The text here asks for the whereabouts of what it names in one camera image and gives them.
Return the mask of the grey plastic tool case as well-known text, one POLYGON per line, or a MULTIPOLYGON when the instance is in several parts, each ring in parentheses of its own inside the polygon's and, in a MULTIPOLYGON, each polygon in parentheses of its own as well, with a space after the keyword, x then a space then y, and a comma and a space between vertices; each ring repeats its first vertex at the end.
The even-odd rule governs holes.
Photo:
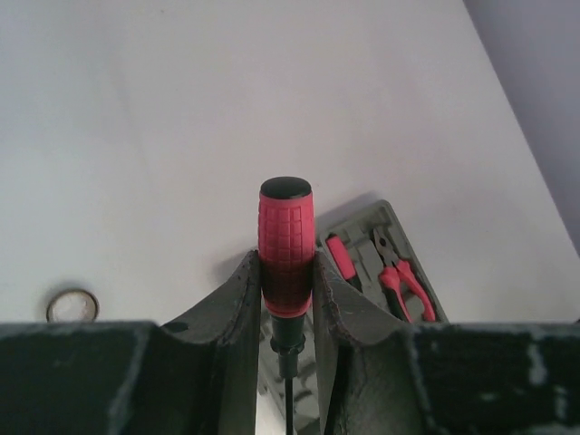
MULTIPOLYGON (((448 318, 391 204, 379 200, 322 230, 315 242, 314 290, 304 317, 304 349, 294 378, 296 434, 447 434, 440 419, 442 382, 434 368, 444 358, 448 318), (382 227, 401 259, 427 291, 438 320, 422 319, 423 306, 405 286, 412 323, 395 313, 378 275, 384 264, 372 241, 382 227), (339 273, 325 240, 346 246, 362 292, 339 273)), ((258 381, 285 418, 284 381, 270 351, 272 319, 260 322, 258 381)))

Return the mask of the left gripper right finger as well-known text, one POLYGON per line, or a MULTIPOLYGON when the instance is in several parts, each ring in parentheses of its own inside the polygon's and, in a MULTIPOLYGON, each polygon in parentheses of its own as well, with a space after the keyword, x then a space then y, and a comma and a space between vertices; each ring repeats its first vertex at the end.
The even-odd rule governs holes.
POLYGON ((324 434, 576 434, 575 324, 408 324, 314 261, 324 434))

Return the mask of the red black pliers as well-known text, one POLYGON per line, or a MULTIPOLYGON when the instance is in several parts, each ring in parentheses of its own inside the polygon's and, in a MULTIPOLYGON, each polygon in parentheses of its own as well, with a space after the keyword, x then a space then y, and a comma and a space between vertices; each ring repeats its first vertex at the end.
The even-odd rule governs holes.
POLYGON ((395 313, 402 320, 412 323, 411 314, 403 297, 402 288, 405 286, 421 301, 422 319, 427 322, 436 322, 438 320, 436 311, 427 291, 416 277, 411 263, 399 257, 382 227, 375 227, 372 230, 372 241, 384 264, 384 269, 379 273, 378 278, 387 299, 394 302, 395 313))

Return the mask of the red screwdriver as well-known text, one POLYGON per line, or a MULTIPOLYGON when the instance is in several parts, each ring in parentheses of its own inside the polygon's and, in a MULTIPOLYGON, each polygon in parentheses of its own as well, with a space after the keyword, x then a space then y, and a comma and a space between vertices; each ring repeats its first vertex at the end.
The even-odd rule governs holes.
POLYGON ((272 319, 271 347, 284 381, 285 432, 293 434, 293 382, 305 347, 305 313, 313 288, 314 198, 305 179, 275 177, 261 185, 258 256, 262 294, 272 319))
POLYGON ((362 284, 343 241, 336 234, 331 234, 325 242, 342 278, 361 293, 362 284))

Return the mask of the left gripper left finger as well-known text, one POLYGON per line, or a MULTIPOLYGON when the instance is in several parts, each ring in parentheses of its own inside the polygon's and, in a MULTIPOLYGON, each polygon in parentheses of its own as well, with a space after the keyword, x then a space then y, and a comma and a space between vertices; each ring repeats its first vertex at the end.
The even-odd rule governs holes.
POLYGON ((4 434, 251 434, 259 260, 164 325, 3 324, 4 434))

